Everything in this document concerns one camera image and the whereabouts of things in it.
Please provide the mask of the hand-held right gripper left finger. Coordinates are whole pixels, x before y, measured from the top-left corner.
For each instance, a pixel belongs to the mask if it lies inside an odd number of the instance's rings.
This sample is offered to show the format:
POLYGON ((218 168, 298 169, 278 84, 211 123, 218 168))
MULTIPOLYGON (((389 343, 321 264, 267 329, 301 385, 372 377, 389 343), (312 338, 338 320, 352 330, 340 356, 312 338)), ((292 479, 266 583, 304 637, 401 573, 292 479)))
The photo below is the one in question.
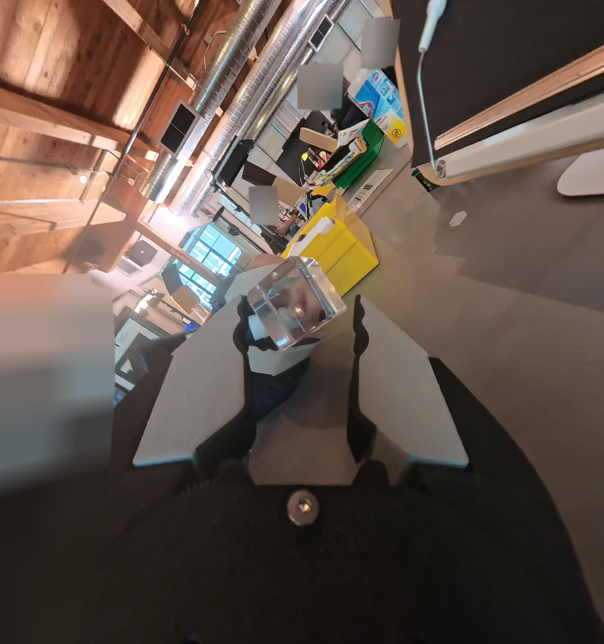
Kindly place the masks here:
POLYGON ((242 459, 256 439, 247 342, 249 306, 236 296, 171 356, 132 458, 134 466, 242 459))

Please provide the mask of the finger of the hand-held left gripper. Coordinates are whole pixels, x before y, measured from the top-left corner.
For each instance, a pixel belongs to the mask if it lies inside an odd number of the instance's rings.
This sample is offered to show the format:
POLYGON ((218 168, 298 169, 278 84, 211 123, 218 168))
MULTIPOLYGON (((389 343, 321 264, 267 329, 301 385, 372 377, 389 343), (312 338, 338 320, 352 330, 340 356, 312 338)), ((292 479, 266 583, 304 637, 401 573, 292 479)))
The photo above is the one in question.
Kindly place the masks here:
POLYGON ((249 316, 252 342, 249 344, 249 364, 254 373, 279 375, 307 358, 307 345, 292 346, 286 350, 261 349, 258 341, 271 340, 256 314, 249 316))

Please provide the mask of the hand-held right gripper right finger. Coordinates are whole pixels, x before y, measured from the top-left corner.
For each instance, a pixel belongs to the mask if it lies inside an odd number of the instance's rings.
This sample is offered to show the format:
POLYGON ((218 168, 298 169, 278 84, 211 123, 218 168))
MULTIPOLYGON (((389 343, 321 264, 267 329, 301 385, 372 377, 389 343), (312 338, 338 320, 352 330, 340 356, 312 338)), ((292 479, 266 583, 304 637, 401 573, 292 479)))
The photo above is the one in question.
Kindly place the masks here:
POLYGON ((367 298, 354 301, 346 437, 356 463, 465 468, 469 457, 429 354, 367 298))

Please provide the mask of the clear acrylic cube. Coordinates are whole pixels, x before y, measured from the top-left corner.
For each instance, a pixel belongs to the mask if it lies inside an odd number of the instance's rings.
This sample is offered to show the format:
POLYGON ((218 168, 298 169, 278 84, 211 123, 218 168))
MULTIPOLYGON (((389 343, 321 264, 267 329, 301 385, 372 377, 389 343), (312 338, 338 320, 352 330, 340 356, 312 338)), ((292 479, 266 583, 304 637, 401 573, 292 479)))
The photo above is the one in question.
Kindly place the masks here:
POLYGON ((245 295, 249 341, 286 351, 320 338, 346 304, 319 263, 292 256, 268 269, 245 295))

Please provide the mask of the window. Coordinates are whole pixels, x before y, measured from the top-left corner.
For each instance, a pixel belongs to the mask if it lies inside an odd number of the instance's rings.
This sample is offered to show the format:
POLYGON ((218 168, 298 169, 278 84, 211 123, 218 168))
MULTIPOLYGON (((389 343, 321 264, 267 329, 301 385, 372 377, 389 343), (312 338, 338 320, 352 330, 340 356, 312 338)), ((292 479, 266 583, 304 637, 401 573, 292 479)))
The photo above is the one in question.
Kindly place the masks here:
MULTIPOLYGON (((202 264, 220 279, 235 277, 243 271, 239 264, 239 260, 242 259, 242 249, 214 225, 209 224, 190 232, 184 239, 182 249, 190 258, 202 264)), ((210 298, 217 289, 216 286, 199 272, 181 262, 177 267, 185 285, 208 308, 210 298)))

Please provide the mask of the yellow box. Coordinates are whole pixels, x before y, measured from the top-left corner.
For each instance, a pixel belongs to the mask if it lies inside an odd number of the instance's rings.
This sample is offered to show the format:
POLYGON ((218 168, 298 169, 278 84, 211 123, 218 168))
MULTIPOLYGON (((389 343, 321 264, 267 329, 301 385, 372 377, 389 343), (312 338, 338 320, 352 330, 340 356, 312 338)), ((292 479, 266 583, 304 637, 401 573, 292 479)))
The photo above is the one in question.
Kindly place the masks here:
POLYGON ((340 296, 378 266, 370 230, 340 195, 319 209, 282 256, 318 262, 340 296))

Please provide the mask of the flat box with barcode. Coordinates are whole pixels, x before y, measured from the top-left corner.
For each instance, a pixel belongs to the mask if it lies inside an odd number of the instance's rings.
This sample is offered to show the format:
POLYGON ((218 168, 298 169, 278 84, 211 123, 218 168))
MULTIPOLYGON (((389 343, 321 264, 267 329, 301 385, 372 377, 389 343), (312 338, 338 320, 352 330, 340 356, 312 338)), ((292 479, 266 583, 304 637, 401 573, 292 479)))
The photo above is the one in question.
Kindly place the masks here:
POLYGON ((358 211, 362 204, 369 198, 369 196, 383 183, 387 177, 393 172, 393 169, 378 169, 373 171, 366 180, 362 183, 360 188, 356 191, 353 197, 348 201, 348 206, 354 212, 358 211))

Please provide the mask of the black monitor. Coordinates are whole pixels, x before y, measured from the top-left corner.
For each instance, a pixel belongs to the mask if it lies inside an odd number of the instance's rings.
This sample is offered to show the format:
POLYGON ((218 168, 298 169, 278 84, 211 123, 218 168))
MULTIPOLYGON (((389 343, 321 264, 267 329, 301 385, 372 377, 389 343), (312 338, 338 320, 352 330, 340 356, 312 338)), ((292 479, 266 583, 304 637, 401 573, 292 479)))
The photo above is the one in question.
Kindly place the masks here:
POLYGON ((252 139, 243 139, 235 143, 233 150, 225 157, 221 169, 216 172, 216 181, 219 185, 223 184, 227 187, 233 185, 254 147, 252 139))

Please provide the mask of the green bin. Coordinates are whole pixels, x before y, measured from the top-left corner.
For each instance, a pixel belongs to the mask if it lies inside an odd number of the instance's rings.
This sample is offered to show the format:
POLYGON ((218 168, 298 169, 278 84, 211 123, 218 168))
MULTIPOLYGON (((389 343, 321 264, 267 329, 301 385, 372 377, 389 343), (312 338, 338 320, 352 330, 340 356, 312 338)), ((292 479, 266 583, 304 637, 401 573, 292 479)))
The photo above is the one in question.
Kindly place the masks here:
POLYGON ((386 138, 378 125, 371 119, 358 137, 366 144, 366 150, 356 156, 355 160, 332 180, 338 189, 348 189, 370 167, 378 157, 386 138))

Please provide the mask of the black vent grille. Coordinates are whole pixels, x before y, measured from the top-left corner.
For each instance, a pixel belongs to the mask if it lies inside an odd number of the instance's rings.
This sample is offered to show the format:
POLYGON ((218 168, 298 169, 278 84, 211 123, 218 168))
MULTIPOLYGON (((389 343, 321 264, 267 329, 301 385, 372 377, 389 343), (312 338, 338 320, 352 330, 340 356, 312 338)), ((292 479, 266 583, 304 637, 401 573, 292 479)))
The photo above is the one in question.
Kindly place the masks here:
POLYGON ((159 137, 159 144, 163 149, 177 156, 200 119, 201 116, 192 106, 179 100, 159 137))

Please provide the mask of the white and blue carton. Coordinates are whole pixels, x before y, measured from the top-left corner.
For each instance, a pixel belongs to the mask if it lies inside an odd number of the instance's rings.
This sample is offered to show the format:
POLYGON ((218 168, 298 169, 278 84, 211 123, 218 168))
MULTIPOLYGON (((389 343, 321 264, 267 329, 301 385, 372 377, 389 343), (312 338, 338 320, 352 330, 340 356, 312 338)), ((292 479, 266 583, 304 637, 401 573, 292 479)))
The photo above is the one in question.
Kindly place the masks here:
POLYGON ((403 105, 397 87, 381 69, 361 69, 347 94, 397 148, 407 145, 403 105))

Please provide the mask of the black board with wooden edge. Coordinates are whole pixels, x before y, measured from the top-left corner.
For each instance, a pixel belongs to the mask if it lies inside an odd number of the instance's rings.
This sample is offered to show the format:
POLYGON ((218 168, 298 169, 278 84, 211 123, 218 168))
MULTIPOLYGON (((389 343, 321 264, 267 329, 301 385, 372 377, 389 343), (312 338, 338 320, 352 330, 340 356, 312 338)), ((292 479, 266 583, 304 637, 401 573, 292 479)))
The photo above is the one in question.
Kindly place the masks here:
MULTIPOLYGON (((390 1, 413 137, 412 166, 437 181, 417 94, 428 1, 390 1)), ((422 78, 432 139, 604 45, 604 1, 447 1, 422 78)), ((443 153, 604 91, 604 72, 446 146, 443 153)))

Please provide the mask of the white rail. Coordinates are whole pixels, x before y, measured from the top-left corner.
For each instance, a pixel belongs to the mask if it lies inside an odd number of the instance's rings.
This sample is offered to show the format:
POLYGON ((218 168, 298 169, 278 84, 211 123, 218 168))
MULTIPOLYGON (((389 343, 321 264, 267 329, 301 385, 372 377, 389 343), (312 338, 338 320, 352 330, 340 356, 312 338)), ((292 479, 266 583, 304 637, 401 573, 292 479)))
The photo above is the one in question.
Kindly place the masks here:
POLYGON ((444 179, 488 170, 551 152, 604 140, 604 103, 559 110, 514 126, 438 159, 444 179))

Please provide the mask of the silver ventilation duct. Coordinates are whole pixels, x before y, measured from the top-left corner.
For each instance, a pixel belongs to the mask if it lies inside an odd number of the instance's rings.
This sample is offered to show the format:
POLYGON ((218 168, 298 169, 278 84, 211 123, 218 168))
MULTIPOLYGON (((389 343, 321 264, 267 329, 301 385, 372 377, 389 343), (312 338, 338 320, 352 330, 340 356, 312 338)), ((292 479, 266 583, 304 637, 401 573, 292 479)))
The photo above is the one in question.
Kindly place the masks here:
POLYGON ((293 83, 291 70, 300 63, 306 51, 312 50, 309 43, 324 18, 337 22, 349 3, 292 1, 289 4, 239 92, 205 141, 201 154, 169 203, 173 213, 185 216, 197 212, 209 197, 213 169, 233 138, 241 141, 249 133, 256 136, 254 123, 281 86, 284 87, 282 97, 285 97, 293 83))
POLYGON ((242 2, 225 40, 188 103, 188 108, 196 114, 193 126, 177 152, 161 152, 140 190, 143 197, 156 203, 166 199, 280 3, 242 2))

